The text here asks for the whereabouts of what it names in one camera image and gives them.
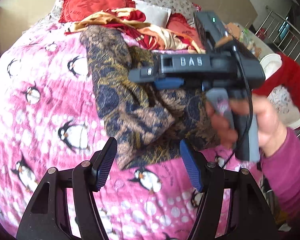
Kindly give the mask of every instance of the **black cable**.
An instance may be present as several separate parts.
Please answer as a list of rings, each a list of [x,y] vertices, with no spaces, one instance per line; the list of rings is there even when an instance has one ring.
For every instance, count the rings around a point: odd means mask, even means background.
[[[232,151],[232,154],[229,156],[229,158],[226,160],[226,162],[223,164],[222,168],[224,168],[226,166],[226,164],[229,162],[229,160],[232,158],[232,156],[235,154],[236,150],[241,146],[241,144],[243,143],[243,139],[244,137],[246,136],[246,134],[249,132],[250,130],[250,127],[251,127],[251,123],[252,123],[252,118],[253,118],[253,106],[252,106],[252,95],[251,95],[251,90],[250,90],[250,87],[249,87],[249,84],[248,84],[248,80],[247,80],[247,77],[246,77],[246,74],[244,72],[244,68],[243,68],[243,65],[242,65],[242,61],[241,61],[241,57],[237,51],[237,48],[235,46],[233,46],[233,53],[239,63],[239,70],[240,70],[240,73],[241,73],[241,76],[243,78],[243,81],[244,81],[244,85],[245,85],[245,88],[246,88],[246,91],[247,91],[247,94],[248,94],[248,102],[249,102],[249,122],[246,126],[246,128],[244,129],[244,132],[242,134],[242,137],[239,139],[238,143],[237,143],[237,146],[236,148]]]

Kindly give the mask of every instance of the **red heart-shaped pillow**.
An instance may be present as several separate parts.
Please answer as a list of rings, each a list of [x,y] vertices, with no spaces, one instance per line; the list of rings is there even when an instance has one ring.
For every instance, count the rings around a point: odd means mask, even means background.
[[[82,21],[101,10],[136,7],[132,0],[64,0],[59,22]]]

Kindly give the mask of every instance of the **blue gripper pad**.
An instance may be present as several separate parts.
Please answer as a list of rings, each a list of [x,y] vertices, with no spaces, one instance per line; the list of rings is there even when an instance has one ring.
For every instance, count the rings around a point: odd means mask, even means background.
[[[185,140],[181,140],[179,150],[192,186],[195,187],[199,192],[202,192],[203,183],[201,180],[201,171],[197,166],[193,156],[193,154],[195,154],[194,149],[191,145],[188,145]]]
[[[114,138],[110,137],[106,145],[103,147],[102,151],[103,150],[106,150],[106,152],[100,166],[98,167],[96,183],[98,190],[100,190],[106,184],[114,158],[117,154],[117,141]]]

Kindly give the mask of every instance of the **white bowl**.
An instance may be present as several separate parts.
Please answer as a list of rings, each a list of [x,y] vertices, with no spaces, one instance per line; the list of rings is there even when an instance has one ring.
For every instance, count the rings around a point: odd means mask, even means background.
[[[260,64],[263,68],[267,80],[282,66],[282,60],[280,55],[273,53],[264,56],[260,61]]]

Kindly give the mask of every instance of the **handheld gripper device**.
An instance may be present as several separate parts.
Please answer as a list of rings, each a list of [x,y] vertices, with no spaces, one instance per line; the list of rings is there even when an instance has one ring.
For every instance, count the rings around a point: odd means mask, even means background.
[[[263,69],[253,54],[236,41],[212,11],[194,14],[196,29],[206,54],[160,55],[159,65],[132,69],[129,80],[153,82],[161,89],[202,89],[216,111],[238,132],[234,154],[242,161],[258,162],[257,120],[252,111],[251,90],[265,81]],[[250,114],[232,113],[229,98],[248,98]]]

